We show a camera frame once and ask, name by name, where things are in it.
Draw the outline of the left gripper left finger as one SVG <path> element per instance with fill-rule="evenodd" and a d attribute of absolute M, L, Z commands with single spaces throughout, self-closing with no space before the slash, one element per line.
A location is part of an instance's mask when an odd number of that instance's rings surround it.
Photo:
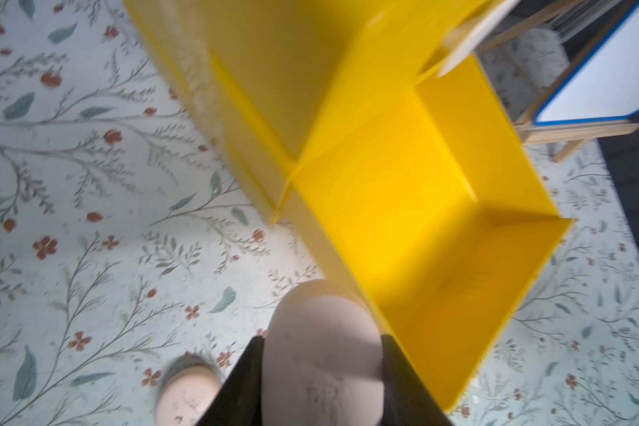
<path fill-rule="evenodd" d="M 197 426 L 259 426 L 264 338 L 253 337 Z"/>

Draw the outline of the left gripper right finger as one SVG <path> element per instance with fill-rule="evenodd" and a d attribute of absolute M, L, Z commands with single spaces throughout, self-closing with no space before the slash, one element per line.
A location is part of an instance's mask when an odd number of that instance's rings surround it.
<path fill-rule="evenodd" d="M 381 336 L 384 403 L 381 425 L 450 426 L 392 335 Z"/>

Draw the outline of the yellow drawer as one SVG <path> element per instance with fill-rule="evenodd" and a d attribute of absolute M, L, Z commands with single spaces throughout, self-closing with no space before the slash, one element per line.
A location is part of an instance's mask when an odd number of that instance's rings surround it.
<path fill-rule="evenodd" d="M 282 211 L 446 412 L 571 225 L 472 57 L 303 167 Z"/>

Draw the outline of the yellow three-drawer cabinet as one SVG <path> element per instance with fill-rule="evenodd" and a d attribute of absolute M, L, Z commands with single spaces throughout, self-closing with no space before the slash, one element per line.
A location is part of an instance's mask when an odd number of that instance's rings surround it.
<path fill-rule="evenodd" d="M 275 222 L 303 166 L 411 89 L 488 1 L 129 1 L 147 53 Z"/>

